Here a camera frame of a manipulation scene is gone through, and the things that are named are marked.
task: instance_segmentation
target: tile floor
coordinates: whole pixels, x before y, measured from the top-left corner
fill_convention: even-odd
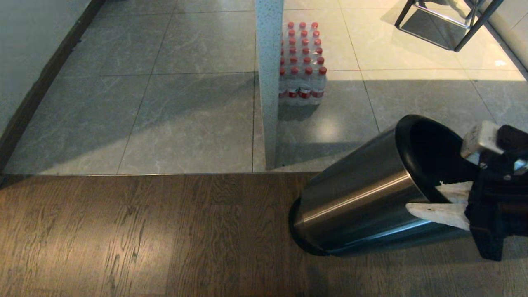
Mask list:
[[[453,17],[467,13],[426,2]],[[463,134],[528,130],[528,77],[490,28],[454,53],[397,30],[405,0],[285,0],[318,20],[328,87],[279,108],[274,171],[322,170],[409,113]],[[46,94],[6,173],[266,171],[253,0],[107,0]],[[463,32],[411,10],[404,30],[449,47]]]

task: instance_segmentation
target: wall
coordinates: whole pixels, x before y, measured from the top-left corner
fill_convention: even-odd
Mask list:
[[[528,68],[528,1],[504,0],[489,21]]]
[[[0,2],[0,135],[90,0]]]

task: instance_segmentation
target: plastic bottle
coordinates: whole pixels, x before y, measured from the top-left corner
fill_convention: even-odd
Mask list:
[[[317,57],[313,65],[314,70],[319,71],[319,69],[324,66],[324,63],[325,63],[324,57]]]
[[[312,60],[310,59],[310,57],[303,57],[303,65],[301,66],[300,68],[300,72],[301,73],[304,73],[304,70],[308,67],[312,67],[312,65],[310,65],[312,62]]]
[[[288,96],[286,98],[286,104],[288,105],[298,105],[297,96],[299,92],[299,68],[293,67],[290,70],[289,75],[286,77],[286,89],[288,91]]]
[[[305,68],[299,81],[299,105],[309,105],[310,97],[312,96],[312,72],[313,69],[308,66]]]
[[[317,30],[319,28],[319,23],[317,22],[313,22],[311,27],[310,27],[310,32],[314,32],[315,30]]]
[[[292,69],[293,67],[299,68],[298,61],[299,61],[299,59],[297,58],[297,56],[294,55],[294,56],[290,57],[290,62],[289,62],[288,68],[289,69]]]
[[[282,105],[286,102],[286,95],[288,91],[286,89],[286,69],[284,67],[280,68],[279,76],[279,104]]]
[[[311,104],[321,104],[323,97],[325,96],[326,88],[326,67],[322,66],[319,68],[319,72],[312,78],[312,98]]]
[[[304,57],[310,57],[310,49],[309,48],[303,48],[301,51],[301,56]]]
[[[308,40],[308,42],[310,42],[310,39],[308,38],[308,31],[306,31],[306,30],[302,30],[300,32],[297,43],[301,44],[304,39],[306,39],[306,40]]]
[[[315,30],[314,32],[312,32],[310,36],[310,46],[312,47],[313,50],[315,50],[317,47],[320,47],[320,44],[319,46],[315,45],[315,41],[317,39],[320,39],[320,37],[321,37],[321,33],[319,32],[319,30]]]
[[[288,30],[288,34],[286,35],[284,39],[284,44],[292,45],[291,44],[292,39],[295,40],[295,30],[290,29]]]

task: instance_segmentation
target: black rim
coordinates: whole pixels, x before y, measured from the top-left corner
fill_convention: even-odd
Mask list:
[[[305,252],[314,255],[314,256],[327,256],[328,254],[321,249],[318,249],[304,240],[299,236],[297,231],[294,228],[295,214],[299,211],[300,207],[300,198],[297,198],[293,205],[290,208],[290,213],[288,214],[288,225],[290,228],[290,234],[295,243]]]

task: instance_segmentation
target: trash can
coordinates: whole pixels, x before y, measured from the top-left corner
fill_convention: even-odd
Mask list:
[[[462,142],[432,119],[404,117],[305,186],[289,213],[293,239],[313,255],[346,257],[470,235],[406,210],[449,203],[436,186],[475,178]]]

